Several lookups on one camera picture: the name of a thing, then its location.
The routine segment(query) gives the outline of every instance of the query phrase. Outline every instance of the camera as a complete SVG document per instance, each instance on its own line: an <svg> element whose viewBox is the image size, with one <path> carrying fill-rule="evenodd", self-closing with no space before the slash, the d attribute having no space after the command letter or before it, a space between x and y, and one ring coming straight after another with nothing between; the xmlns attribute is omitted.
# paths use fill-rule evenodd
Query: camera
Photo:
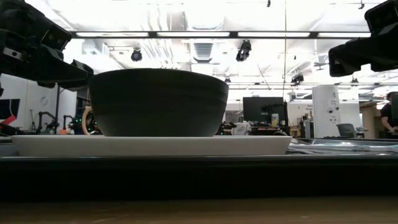
<svg viewBox="0 0 398 224"><path fill-rule="evenodd" d="M304 82L303 74L299 73L292 76L291 83L293 83L294 86L299 85L302 82Z"/></svg>
<svg viewBox="0 0 398 224"><path fill-rule="evenodd" d="M244 40L236 55L236 61L244 62L249 57L251 51L250 40Z"/></svg>
<svg viewBox="0 0 398 224"><path fill-rule="evenodd" d="M134 49L134 51L131 54L131 60L133 62L139 62L142 60L142 54L140 49Z"/></svg>

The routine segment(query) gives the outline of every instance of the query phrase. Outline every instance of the light fixture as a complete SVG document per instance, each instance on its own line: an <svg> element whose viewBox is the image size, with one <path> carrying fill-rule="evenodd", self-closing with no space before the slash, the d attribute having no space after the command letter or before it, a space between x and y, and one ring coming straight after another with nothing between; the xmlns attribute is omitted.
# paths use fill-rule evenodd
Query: light fixture
<svg viewBox="0 0 398 224"><path fill-rule="evenodd" d="M229 37L229 32L192 31L192 32L158 32L159 37Z"/></svg>
<svg viewBox="0 0 398 224"><path fill-rule="evenodd" d="M318 37L332 37L332 38L357 38L357 37L370 37L369 32L320 32Z"/></svg>
<svg viewBox="0 0 398 224"><path fill-rule="evenodd" d="M238 37L308 37L309 32L238 32Z"/></svg>
<svg viewBox="0 0 398 224"><path fill-rule="evenodd" d="M78 37L148 37L148 32L77 32Z"/></svg>

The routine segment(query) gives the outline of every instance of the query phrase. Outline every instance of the desk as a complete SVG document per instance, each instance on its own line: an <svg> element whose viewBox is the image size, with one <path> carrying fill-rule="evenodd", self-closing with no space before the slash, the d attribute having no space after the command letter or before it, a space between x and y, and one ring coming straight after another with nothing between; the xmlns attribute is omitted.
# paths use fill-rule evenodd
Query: desk
<svg viewBox="0 0 398 224"><path fill-rule="evenodd" d="M398 223L398 197L2 203L1 223Z"/></svg>
<svg viewBox="0 0 398 224"><path fill-rule="evenodd" d="M251 135L255 136L273 136L280 128L271 127L251 127Z"/></svg>

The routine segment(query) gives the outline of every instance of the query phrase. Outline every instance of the spotlight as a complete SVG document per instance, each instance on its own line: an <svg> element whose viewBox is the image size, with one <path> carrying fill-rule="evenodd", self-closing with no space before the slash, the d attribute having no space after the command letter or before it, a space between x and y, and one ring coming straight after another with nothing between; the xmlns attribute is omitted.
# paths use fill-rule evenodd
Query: spotlight
<svg viewBox="0 0 398 224"><path fill-rule="evenodd" d="M303 74L296 74L296 75L292 76L291 83L293 83L293 86L297 86L302 82L304 82Z"/></svg>
<svg viewBox="0 0 398 224"><path fill-rule="evenodd" d="M249 57L251 51L250 40L244 40L236 55L236 61L243 62Z"/></svg>
<svg viewBox="0 0 398 224"><path fill-rule="evenodd" d="M133 53L131 54L131 60L133 62L139 62L142 60L142 54L140 49L134 49Z"/></svg>
<svg viewBox="0 0 398 224"><path fill-rule="evenodd" d="M351 80L351 83L359 83L359 81L358 81L357 78L353 78L353 79Z"/></svg>

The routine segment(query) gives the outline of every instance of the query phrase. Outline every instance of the white plate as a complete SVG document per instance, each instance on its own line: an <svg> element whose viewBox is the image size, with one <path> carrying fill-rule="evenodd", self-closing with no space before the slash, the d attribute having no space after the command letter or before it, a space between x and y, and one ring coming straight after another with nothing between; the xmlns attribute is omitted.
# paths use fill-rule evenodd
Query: white plate
<svg viewBox="0 0 398 224"><path fill-rule="evenodd" d="M238 156L285 154L290 136L208 138L13 136L20 156Z"/></svg>

